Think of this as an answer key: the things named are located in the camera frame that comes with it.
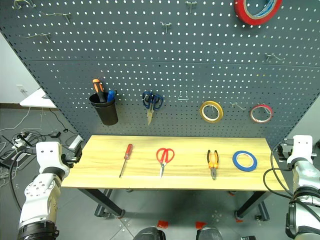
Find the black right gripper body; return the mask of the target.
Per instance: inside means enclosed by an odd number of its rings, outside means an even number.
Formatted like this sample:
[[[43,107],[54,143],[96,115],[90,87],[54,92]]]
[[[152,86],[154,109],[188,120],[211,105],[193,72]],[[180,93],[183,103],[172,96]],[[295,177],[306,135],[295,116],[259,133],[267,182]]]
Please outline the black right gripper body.
[[[284,147],[287,146],[286,143],[280,142],[276,147],[276,153],[278,156],[278,160],[280,162],[286,162],[287,159],[292,155],[293,149],[285,151]]]

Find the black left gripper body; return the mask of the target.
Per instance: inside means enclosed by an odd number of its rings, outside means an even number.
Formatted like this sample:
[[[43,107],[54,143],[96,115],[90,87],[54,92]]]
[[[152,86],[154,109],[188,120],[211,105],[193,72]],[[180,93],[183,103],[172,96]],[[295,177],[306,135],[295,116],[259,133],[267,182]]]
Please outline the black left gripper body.
[[[80,135],[77,135],[70,145],[61,145],[63,150],[67,150],[68,154],[62,154],[62,163],[69,168],[73,168],[74,164],[77,164],[83,153],[83,139]]]

